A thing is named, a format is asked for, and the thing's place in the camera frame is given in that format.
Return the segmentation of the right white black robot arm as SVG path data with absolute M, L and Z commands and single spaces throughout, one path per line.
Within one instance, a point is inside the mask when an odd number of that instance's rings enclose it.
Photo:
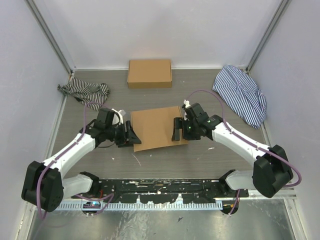
M 279 145 L 270 147 L 254 141 L 234 129 L 218 115 L 209 116 L 199 103 L 182 105 L 183 117 L 173 119 L 171 140 L 200 140 L 206 137 L 220 143 L 245 159 L 251 170 L 230 170 L 220 179 L 220 192 L 232 197 L 238 190 L 257 190 L 272 198 L 293 179 L 292 167 L 288 165 L 285 150 Z

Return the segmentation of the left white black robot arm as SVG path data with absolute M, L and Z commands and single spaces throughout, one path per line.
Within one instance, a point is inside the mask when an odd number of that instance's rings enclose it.
M 102 107 L 97 117 L 84 125 L 76 137 L 50 158 L 31 162 L 26 170 L 21 198 L 46 212 L 54 211 L 63 199 L 85 194 L 101 196 L 100 179 L 86 171 L 66 178 L 68 171 L 85 155 L 105 141 L 117 147 L 141 144 L 131 122 L 124 121 L 120 111 Z

